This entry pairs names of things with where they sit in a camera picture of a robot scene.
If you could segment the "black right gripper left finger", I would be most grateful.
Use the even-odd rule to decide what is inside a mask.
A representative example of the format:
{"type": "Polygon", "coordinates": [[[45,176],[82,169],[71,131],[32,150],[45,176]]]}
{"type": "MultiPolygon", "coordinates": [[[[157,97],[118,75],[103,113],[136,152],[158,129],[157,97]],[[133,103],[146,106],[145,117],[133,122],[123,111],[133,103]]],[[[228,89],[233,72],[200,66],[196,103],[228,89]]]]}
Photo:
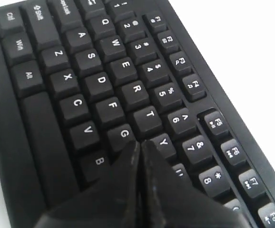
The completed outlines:
{"type": "Polygon", "coordinates": [[[141,147],[130,141],[92,187],[44,213],[37,228],[138,228],[141,147]]]}

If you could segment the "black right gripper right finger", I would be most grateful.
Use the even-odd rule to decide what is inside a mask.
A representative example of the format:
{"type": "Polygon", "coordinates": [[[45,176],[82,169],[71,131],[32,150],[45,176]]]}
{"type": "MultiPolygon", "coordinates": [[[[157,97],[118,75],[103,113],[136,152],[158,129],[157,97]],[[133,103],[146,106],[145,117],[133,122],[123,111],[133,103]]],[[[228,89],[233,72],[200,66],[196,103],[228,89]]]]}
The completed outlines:
{"type": "Polygon", "coordinates": [[[141,144],[141,195],[147,228],[245,228],[244,215],[185,183],[152,141],[141,144]]]}

